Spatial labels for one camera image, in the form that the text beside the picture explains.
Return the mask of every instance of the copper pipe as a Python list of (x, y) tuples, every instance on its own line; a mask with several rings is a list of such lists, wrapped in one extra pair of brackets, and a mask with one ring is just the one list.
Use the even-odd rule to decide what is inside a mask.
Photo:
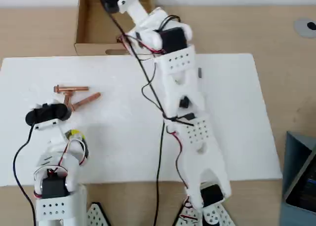
[(64, 95), (65, 95), (64, 104), (65, 104), (66, 106), (68, 106), (69, 101), (70, 101), (70, 98), (71, 98), (71, 96), (73, 96), (73, 94), (74, 94), (73, 91), (64, 92)]
[(87, 98), (85, 98), (85, 99), (83, 99), (83, 100), (81, 100), (81, 101), (75, 103), (75, 104), (72, 104), (72, 105), (70, 105), (71, 110), (74, 112), (74, 111), (77, 110), (80, 106), (85, 105), (85, 104), (88, 104), (88, 103), (91, 103), (92, 101), (98, 99), (100, 96), (101, 96), (101, 93), (98, 92), (98, 93), (95, 93), (95, 94), (93, 94), (93, 95), (91, 95), (91, 96), (89, 96), (89, 97), (87, 97)]
[(89, 90), (88, 86), (54, 86), (54, 92), (60, 93), (65, 91), (87, 91)]

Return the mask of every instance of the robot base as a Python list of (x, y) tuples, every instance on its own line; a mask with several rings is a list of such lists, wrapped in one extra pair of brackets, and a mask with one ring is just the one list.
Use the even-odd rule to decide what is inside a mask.
[(172, 226), (235, 226), (235, 223), (221, 203), (207, 206), (199, 213), (186, 200)]

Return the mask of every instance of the black wire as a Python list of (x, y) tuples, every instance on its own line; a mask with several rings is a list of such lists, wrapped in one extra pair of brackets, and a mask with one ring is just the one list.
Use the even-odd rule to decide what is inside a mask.
[[(105, 5), (104, 5), (104, 3), (103, 3), (103, 0), (100, 0), (100, 3), (101, 3), (101, 5), (102, 5), (103, 9), (105, 10), (105, 12), (107, 13), (107, 15), (110, 17), (110, 19), (113, 21), (113, 23), (116, 25), (116, 27), (117, 27), (117, 28), (119, 29), (119, 31), (121, 32), (122, 36), (123, 36), (123, 37), (125, 38), (125, 40), (127, 41), (128, 45), (130, 46), (130, 48), (131, 48), (131, 50), (132, 50), (133, 55), (134, 55), (135, 58), (137, 59), (139, 65), (140, 65), (140, 67), (141, 67), (141, 69), (142, 69), (142, 71), (143, 71), (143, 73), (144, 73), (144, 75), (145, 75), (145, 78), (146, 78), (146, 80), (147, 80), (147, 83), (150, 83), (149, 77), (148, 77), (148, 75), (147, 75), (147, 73), (146, 73), (146, 71), (145, 71), (145, 68), (144, 68), (144, 66), (143, 66), (143, 63), (142, 63), (142, 61), (139, 59), (137, 53), (135, 52), (135, 50), (134, 50), (134, 48), (133, 48), (133, 46), (132, 46), (132, 43), (131, 43), (130, 40), (128, 39), (128, 36), (125, 34), (123, 28), (122, 28), (121, 25), (117, 22), (117, 20), (113, 17), (113, 15), (107, 10), (107, 8), (105, 7)], [(158, 96), (157, 96), (157, 94), (156, 94), (156, 92), (155, 92), (153, 86), (151, 85), (151, 83), (149, 84), (149, 87), (150, 87), (150, 89), (152, 90), (152, 92), (153, 92), (153, 94), (154, 94), (154, 97), (155, 97), (155, 99), (156, 99), (156, 101), (157, 101), (157, 103), (158, 103), (159, 109), (162, 111), (162, 113), (164, 113), (162, 104), (161, 104), (161, 102), (160, 102), (160, 100), (159, 100), (159, 98), (158, 98)]]
[(13, 159), (13, 175), (14, 175), (14, 178), (15, 178), (15, 180), (16, 180), (16, 183), (18, 184), (18, 186), (19, 186), (21, 192), (24, 194), (25, 198), (28, 200), (28, 202), (29, 202), (29, 204), (30, 204), (30, 206), (31, 206), (31, 208), (32, 208), (33, 225), (36, 226), (36, 214), (35, 214), (34, 205), (33, 205), (32, 201), (31, 201), (31, 199), (29, 198), (29, 196), (28, 196), (28, 195), (26, 194), (26, 192), (24, 191), (24, 189), (23, 189), (23, 187), (22, 187), (22, 185), (21, 185), (21, 183), (20, 183), (18, 177), (16, 176), (16, 170), (15, 170), (16, 158), (17, 158), (18, 154), (20, 153), (20, 151), (30, 142), (30, 139), (31, 139), (31, 136), (32, 136), (32, 132), (33, 132), (33, 129), (34, 129), (34, 125), (35, 125), (35, 123), (31, 126), (31, 129), (30, 129), (30, 132), (29, 132), (29, 137), (28, 137), (27, 142), (26, 142), (24, 145), (22, 145), (22, 146), (18, 149), (18, 151), (16, 152), (16, 154), (15, 154), (15, 156), (14, 156), (14, 159)]
[(158, 162), (158, 169), (157, 169), (157, 175), (156, 175), (156, 212), (155, 212), (155, 219), (154, 219), (154, 224), (153, 224), (154, 226), (156, 226), (157, 224), (158, 211), (159, 211), (159, 174), (160, 174), (160, 166), (161, 166), (164, 127), (165, 127), (165, 124), (163, 122), (161, 136), (160, 136), (159, 162)]
[(153, 76), (152, 76), (152, 78), (150, 79), (149, 83), (145, 84), (145, 85), (142, 87), (142, 95), (145, 97), (145, 99), (147, 99), (148, 101), (150, 101), (151, 103), (153, 103), (153, 104), (161, 111), (160, 107), (159, 107), (153, 100), (151, 100), (150, 98), (148, 98), (148, 96), (145, 95), (145, 93), (144, 93), (144, 89), (145, 89), (148, 85), (150, 85), (150, 84), (153, 82), (153, 80), (154, 80), (154, 78), (155, 78), (155, 75), (156, 75), (156, 69), (157, 69), (157, 65), (156, 65), (156, 63), (155, 63), (155, 68), (154, 68)]
[(158, 31), (162, 31), (164, 29), (164, 27), (166, 27), (166, 25), (171, 21), (171, 20), (174, 20), (174, 19), (177, 19), (178, 22), (181, 22), (181, 18), (177, 15), (169, 15), (167, 16), (163, 21), (162, 23), (160, 24), (159, 26), (159, 29)]

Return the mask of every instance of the yellow component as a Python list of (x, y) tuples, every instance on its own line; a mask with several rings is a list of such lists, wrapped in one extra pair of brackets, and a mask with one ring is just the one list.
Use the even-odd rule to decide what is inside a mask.
[(82, 140), (85, 140), (85, 137), (81, 131), (73, 129), (73, 130), (69, 130), (65, 133), (68, 140), (70, 139), (71, 136), (73, 136), (75, 134), (80, 134), (82, 136)]
[(83, 133), (81, 131), (78, 131), (78, 130), (71, 130), (71, 136), (75, 135), (75, 134), (81, 134), (82, 135), (82, 138), (85, 139)]

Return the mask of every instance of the wooden surface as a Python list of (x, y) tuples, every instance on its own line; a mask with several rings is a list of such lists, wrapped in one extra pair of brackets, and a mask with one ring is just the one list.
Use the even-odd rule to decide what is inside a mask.
[[(192, 26), (198, 53), (254, 55), (282, 164), (287, 130), (316, 136), (316, 40), (301, 38), (293, 30), (299, 17), (316, 19), (316, 6), (166, 9)], [(75, 9), (2, 9), (0, 18), (0, 57), (75, 55)], [(278, 225), (281, 181), (232, 182), (232, 189), (225, 206), (236, 225)], [(88, 190), (89, 201), (100, 201), (113, 225), (152, 224), (155, 184), (90, 185)], [(170, 226), (183, 188), (161, 183), (160, 190), (158, 224)], [(16, 187), (1, 188), (0, 198), (3, 223), (31, 225), (31, 210)]]

